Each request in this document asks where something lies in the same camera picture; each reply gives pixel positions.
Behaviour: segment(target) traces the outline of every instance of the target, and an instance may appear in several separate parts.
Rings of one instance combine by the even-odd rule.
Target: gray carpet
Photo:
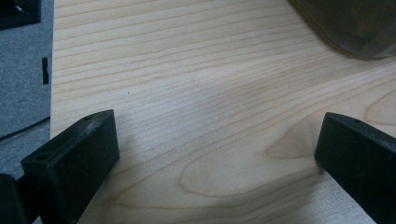
[[[40,23],[0,31],[0,138],[50,116],[53,0],[41,4]],[[48,84],[43,58],[48,60]],[[1,141],[0,173],[21,177],[20,160],[49,140],[46,121]]]

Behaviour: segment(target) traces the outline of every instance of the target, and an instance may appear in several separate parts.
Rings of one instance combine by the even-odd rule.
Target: table surface
[[[396,135],[395,58],[287,0],[55,3],[51,136],[114,109],[120,161],[80,223],[372,223],[313,158],[326,111]]]

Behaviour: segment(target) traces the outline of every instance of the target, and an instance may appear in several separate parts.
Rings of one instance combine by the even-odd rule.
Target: wood grain
[[[334,48],[285,0],[56,2],[51,136],[115,110],[80,223],[371,223],[313,158],[324,113],[396,135],[395,58]]]

